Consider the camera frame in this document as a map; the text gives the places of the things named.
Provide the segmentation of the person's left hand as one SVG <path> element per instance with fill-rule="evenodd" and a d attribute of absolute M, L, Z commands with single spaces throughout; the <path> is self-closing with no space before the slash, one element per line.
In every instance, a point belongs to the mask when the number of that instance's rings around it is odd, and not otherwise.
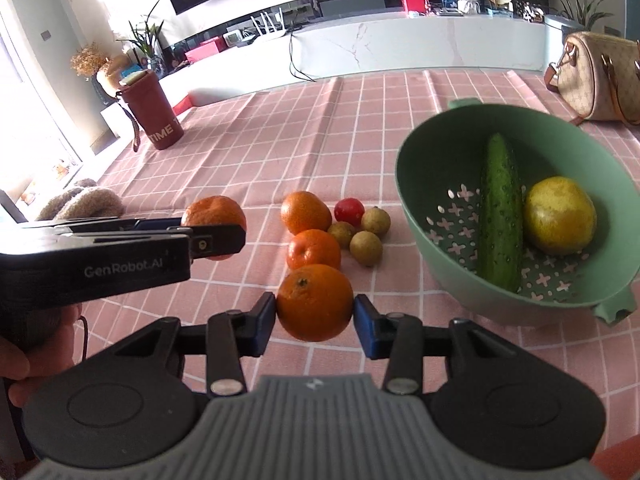
<path fill-rule="evenodd" d="M 61 322 L 51 337 L 41 346 L 24 353 L 6 339 L 1 339 L 2 378 L 13 380 L 9 400 L 22 408 L 28 398 L 47 380 L 74 365 L 74 324 L 82 313 L 82 304 L 62 309 Z"/>

